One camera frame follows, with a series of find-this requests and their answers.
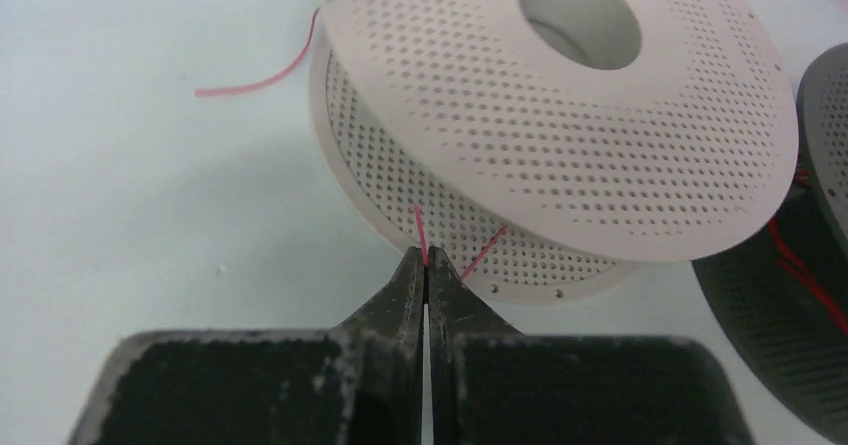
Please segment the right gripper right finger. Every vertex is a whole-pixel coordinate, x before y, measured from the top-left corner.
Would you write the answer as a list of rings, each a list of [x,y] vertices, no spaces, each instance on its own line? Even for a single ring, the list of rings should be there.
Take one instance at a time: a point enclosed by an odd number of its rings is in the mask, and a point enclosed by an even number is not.
[[[675,335],[527,335],[427,267],[438,444],[750,444],[718,360]]]

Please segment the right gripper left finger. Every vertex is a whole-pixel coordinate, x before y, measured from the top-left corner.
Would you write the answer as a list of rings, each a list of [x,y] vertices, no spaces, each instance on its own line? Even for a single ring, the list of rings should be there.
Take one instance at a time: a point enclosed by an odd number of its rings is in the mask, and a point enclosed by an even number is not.
[[[417,444],[426,270],[324,329],[153,330],[104,362],[72,444]]]

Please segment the white translucent spool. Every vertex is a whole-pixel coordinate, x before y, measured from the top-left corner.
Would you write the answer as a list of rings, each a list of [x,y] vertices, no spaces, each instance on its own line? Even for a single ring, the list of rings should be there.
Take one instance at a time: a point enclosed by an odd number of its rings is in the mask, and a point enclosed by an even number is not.
[[[552,304],[745,241],[799,144],[745,0],[321,0],[313,127],[393,246]]]

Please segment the dark grey spool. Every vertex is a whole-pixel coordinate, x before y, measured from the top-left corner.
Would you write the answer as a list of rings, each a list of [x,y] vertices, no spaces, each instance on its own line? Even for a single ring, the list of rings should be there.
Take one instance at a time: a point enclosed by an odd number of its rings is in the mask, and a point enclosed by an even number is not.
[[[800,81],[799,158],[771,221],[694,263],[725,335],[763,385],[836,444],[847,440],[847,47]]]

